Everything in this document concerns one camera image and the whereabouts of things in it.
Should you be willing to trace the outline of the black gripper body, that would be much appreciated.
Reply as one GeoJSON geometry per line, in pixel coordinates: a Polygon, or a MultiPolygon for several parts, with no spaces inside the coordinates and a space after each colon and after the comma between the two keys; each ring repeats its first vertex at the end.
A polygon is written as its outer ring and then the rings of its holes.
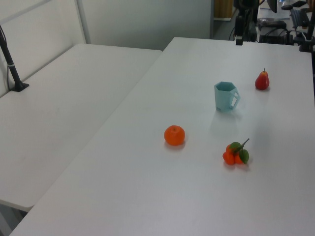
{"type": "Polygon", "coordinates": [[[257,9],[256,0],[234,0],[233,6],[239,10],[239,15],[245,16],[246,13],[251,13],[257,9]]]}

